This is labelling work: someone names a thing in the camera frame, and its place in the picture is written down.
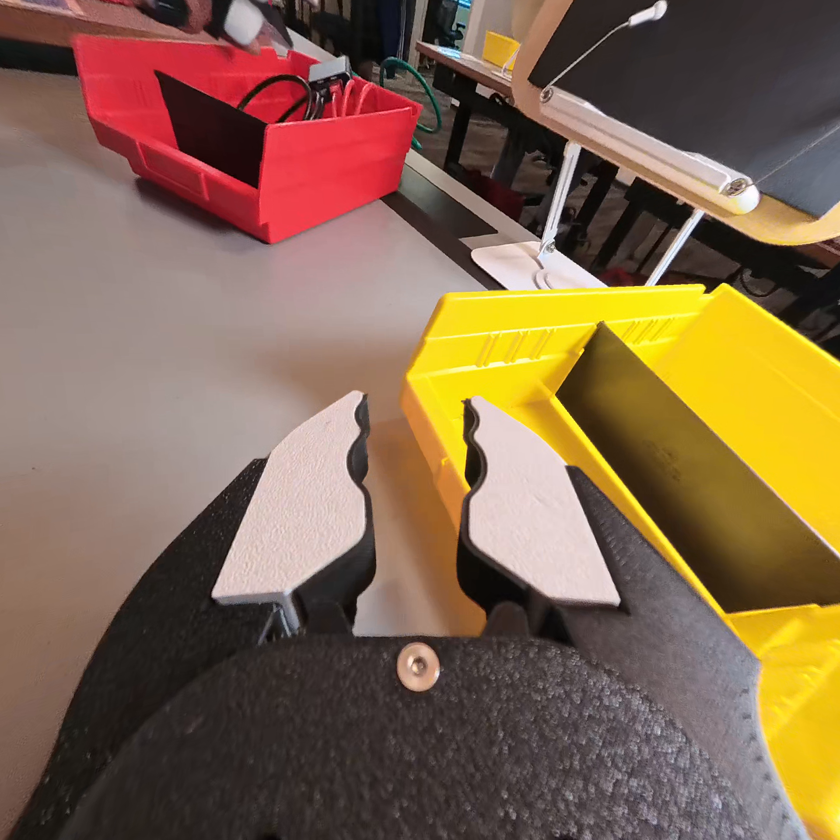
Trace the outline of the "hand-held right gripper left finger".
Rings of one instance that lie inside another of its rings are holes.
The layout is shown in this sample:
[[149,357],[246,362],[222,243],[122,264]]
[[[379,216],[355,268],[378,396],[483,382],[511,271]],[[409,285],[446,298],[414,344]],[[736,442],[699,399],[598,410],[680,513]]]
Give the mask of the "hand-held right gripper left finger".
[[278,606],[298,633],[316,605],[350,625],[375,576],[368,397],[348,392],[281,439],[266,459],[212,589],[223,606]]

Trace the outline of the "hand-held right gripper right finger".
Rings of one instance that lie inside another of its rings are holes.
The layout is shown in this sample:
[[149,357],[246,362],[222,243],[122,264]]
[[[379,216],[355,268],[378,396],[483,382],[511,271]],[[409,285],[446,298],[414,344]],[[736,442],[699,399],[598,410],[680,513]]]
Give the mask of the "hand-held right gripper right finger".
[[465,402],[465,440],[478,476],[462,515],[465,545],[506,583],[549,603],[618,607],[607,569],[564,459],[485,397]]

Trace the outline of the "grey ethernet adapter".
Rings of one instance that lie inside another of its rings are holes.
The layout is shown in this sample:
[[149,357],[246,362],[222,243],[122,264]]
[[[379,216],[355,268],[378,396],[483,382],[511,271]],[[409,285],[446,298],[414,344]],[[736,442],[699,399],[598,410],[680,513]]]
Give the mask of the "grey ethernet adapter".
[[336,85],[343,88],[352,77],[352,66],[348,56],[336,56],[313,63],[308,69],[308,84],[315,92],[330,91]]

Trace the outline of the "red plastic bin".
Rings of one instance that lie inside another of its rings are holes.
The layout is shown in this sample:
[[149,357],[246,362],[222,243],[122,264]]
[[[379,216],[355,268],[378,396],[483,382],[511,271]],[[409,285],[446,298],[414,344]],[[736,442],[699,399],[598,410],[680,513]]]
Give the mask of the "red plastic bin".
[[[134,174],[268,244],[393,193],[422,107],[360,79],[327,91],[317,119],[303,119],[317,61],[228,45],[79,35],[73,53],[99,143]],[[179,151],[154,72],[268,124],[254,188]]]

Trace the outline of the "yellow plastic bin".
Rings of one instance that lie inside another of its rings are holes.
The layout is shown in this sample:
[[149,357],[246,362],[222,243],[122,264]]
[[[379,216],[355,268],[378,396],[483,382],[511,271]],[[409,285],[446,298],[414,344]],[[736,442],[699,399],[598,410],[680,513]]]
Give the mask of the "yellow plastic bin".
[[443,296],[401,397],[438,494],[459,520],[468,491],[464,400],[472,396],[583,468],[758,657],[760,719],[775,767],[810,836],[838,838],[838,604],[723,611],[556,395],[600,322],[839,551],[838,360],[724,286]]

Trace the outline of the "black bin divider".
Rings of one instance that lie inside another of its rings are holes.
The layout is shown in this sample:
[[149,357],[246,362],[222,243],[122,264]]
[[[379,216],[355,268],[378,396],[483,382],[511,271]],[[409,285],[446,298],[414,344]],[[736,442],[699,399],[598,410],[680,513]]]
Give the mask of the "black bin divider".
[[268,124],[162,71],[154,75],[178,150],[257,188]]
[[557,397],[725,613],[838,604],[838,552],[605,322]]

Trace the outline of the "wooden desk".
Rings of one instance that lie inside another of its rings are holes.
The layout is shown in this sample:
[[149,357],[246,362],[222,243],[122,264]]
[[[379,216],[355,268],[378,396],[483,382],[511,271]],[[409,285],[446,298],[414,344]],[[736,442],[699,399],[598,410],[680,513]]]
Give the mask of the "wooden desk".
[[461,168],[467,131],[473,117],[479,116],[501,126],[507,132],[491,178],[512,186],[526,154],[553,154],[550,133],[519,111],[513,101],[511,83],[497,74],[497,68],[469,54],[419,42],[416,52],[435,64],[433,86],[448,96],[455,106],[444,170],[454,174]]

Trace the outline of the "small yellow bin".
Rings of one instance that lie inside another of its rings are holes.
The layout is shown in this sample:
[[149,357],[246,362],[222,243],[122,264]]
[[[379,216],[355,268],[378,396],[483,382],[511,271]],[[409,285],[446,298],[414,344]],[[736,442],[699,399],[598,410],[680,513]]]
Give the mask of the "small yellow bin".
[[512,69],[519,49],[520,43],[516,39],[488,29],[481,58],[494,67]]

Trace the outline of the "black board on white stand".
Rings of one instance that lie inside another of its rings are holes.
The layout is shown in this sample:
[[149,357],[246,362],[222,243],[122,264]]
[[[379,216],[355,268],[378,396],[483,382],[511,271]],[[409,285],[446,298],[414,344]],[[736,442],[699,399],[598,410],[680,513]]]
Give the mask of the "black board on white stand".
[[838,237],[839,2],[545,2],[515,106],[567,140],[541,240],[475,248],[503,289],[602,283],[555,235],[582,151],[687,207],[656,284],[707,216],[759,242]]

